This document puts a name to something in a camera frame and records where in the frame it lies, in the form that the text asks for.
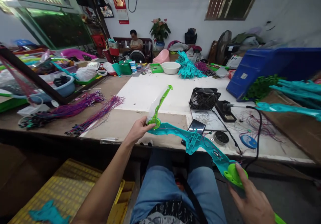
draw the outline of workbench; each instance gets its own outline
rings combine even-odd
[[[162,122],[169,122],[172,125],[187,130],[193,120],[188,104],[193,89],[195,87],[216,88],[218,89],[218,92],[221,93],[219,100],[226,100],[231,103],[235,103],[236,99],[226,91],[228,83],[228,78],[214,79],[212,77],[207,77],[200,79],[181,79],[178,75],[167,75],[165,73],[146,74],[138,77],[108,77],[106,80],[95,86],[95,88],[100,88],[101,92],[105,94],[108,99],[112,95],[116,94],[118,96],[125,97],[125,101],[122,105],[116,107],[110,112],[105,123],[93,130],[84,132],[79,139],[95,140],[97,143],[97,141],[100,141],[102,138],[117,137],[118,140],[114,143],[101,141],[100,143],[101,145],[119,144],[126,137],[135,120],[148,113],[151,103],[168,85],[172,85],[173,90],[169,92],[159,109],[159,118]],[[16,108],[0,114],[0,129],[16,131],[17,133],[28,132],[31,134],[47,134],[67,137],[64,134],[66,131],[70,130],[75,124],[84,122],[100,108],[101,105],[97,103],[95,106],[86,108],[77,116],[64,120],[56,120],[47,124],[43,128],[28,131],[18,127],[17,122],[21,116],[16,113],[19,109]],[[244,111],[243,108],[232,109],[234,115],[238,115],[242,111]],[[225,146],[217,145],[217,147],[231,159],[235,158],[240,160],[242,158],[254,158],[256,156],[256,150],[247,148],[241,142],[239,138],[240,132],[235,130],[232,124],[226,124],[226,126],[229,128],[231,134],[234,136],[242,150],[243,156],[240,155],[238,148],[234,145],[234,142],[228,133],[229,142]],[[259,159],[302,165],[314,164],[314,162],[287,137],[283,136],[280,132],[277,133],[277,137],[281,139],[282,142],[277,142],[269,136],[260,136]],[[182,151],[185,149],[181,144],[181,139],[177,136],[155,137],[149,133],[147,133],[147,137],[143,140],[139,140],[137,145],[141,142],[149,142],[149,139],[153,140],[153,146]]]

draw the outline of smartphone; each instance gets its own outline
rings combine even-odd
[[[195,132],[195,129],[196,129],[196,132],[200,135],[203,134],[204,132],[204,129],[205,129],[206,125],[197,121],[197,120],[193,120],[191,125],[189,126],[188,128],[188,132]],[[182,145],[186,146],[186,142],[185,140],[182,140],[181,142]]]

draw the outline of electric fan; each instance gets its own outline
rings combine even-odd
[[[216,88],[194,88],[189,102],[190,109],[212,110],[220,96]]]

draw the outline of shirt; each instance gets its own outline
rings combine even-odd
[[[148,216],[135,224],[199,224],[196,216],[181,200],[159,203]]]
[[[141,40],[141,39],[137,39],[136,41],[134,41],[134,40],[131,40],[130,41],[130,46],[132,47],[132,46],[139,46],[139,45],[142,45],[142,46],[144,46],[144,44],[143,44],[143,41]]]

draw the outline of hand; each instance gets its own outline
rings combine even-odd
[[[156,124],[146,125],[147,116],[144,116],[135,121],[133,127],[127,134],[124,142],[135,144],[144,134],[156,126]]]
[[[246,198],[241,199],[230,184],[228,185],[228,188],[236,207],[241,213],[244,223],[275,224],[274,211],[265,194],[255,188],[252,181],[247,178],[242,167],[238,163],[235,164],[235,167],[241,178]]]

